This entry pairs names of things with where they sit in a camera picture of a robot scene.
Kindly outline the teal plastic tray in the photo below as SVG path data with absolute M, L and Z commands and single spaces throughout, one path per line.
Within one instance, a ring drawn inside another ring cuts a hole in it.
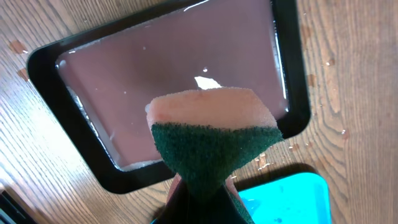
M 328 184 L 318 174 L 290 175 L 242 190 L 239 196 L 254 223 L 332 223 Z

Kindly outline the green and pink sponge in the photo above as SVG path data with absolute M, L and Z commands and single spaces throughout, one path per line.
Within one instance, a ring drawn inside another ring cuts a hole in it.
M 182 179 L 198 204 L 205 205 L 224 185 L 247 223 L 252 218 L 231 174 L 282 140 L 277 121 L 247 88 L 187 90 L 154 98 L 147 123 L 167 167 Z

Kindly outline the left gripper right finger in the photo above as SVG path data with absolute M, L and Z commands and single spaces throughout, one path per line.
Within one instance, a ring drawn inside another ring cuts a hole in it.
M 207 224 L 247 224 L 224 185 L 206 203 L 205 211 Z

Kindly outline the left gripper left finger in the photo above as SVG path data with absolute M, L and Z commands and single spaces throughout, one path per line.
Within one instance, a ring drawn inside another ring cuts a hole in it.
M 168 201 L 154 224 L 194 224 L 198 223 L 198 204 L 182 179 L 172 182 Z

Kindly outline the black tray with red liquid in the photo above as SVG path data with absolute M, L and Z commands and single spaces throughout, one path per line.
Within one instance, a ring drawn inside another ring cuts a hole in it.
M 199 78 L 253 90 L 286 139 L 310 120 L 295 1 L 166 1 L 35 50 L 27 73 L 115 194 L 174 176 L 144 108 Z

